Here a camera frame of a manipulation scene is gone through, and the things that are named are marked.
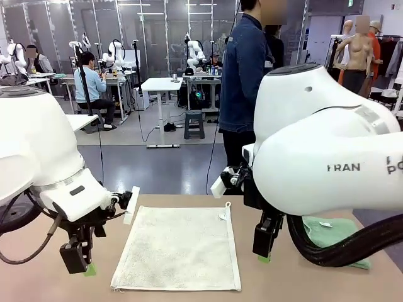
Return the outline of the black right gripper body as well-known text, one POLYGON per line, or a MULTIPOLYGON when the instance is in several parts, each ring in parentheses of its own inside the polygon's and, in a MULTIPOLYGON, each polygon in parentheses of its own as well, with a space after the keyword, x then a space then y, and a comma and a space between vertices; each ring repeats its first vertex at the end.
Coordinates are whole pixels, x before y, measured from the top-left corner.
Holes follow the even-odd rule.
POLYGON ((243 185, 243 202, 245 206, 270 213, 276 211, 276 209, 261 195, 252 179, 246 179, 243 185))

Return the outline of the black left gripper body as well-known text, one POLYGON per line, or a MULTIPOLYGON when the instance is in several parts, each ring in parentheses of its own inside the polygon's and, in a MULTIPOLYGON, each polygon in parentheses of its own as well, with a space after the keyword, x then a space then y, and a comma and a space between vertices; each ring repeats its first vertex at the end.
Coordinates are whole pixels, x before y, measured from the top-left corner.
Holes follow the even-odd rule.
POLYGON ((79 242, 88 242, 92 234, 97 238, 105 238, 105 216, 90 213, 77 221, 69 221, 65 218, 61 221, 61 229, 67 232, 68 238, 75 237, 79 242))

